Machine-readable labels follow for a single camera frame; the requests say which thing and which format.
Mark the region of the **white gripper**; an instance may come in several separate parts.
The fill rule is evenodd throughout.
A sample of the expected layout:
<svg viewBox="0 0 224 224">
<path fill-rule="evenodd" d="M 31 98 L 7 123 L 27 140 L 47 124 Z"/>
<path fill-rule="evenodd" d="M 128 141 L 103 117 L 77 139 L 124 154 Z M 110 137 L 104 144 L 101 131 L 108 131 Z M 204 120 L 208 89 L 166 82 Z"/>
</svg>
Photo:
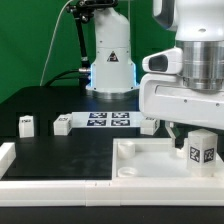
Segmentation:
<svg viewBox="0 0 224 224">
<path fill-rule="evenodd" d="M 144 75 L 139 109 L 145 117 L 166 121 L 165 129 L 178 149 L 183 147 L 183 138 L 175 123 L 224 130 L 224 90 L 192 90 L 178 76 Z"/>
</svg>

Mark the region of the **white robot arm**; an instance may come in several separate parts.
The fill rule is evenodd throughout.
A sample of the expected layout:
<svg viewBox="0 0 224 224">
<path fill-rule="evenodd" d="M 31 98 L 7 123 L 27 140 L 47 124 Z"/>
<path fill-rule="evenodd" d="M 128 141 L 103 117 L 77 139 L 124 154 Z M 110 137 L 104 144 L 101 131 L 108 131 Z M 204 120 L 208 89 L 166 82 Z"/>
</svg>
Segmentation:
<svg viewBox="0 0 224 224">
<path fill-rule="evenodd" d="M 139 109 L 224 131 L 224 0 L 151 0 L 158 43 L 142 59 Z"/>
</svg>

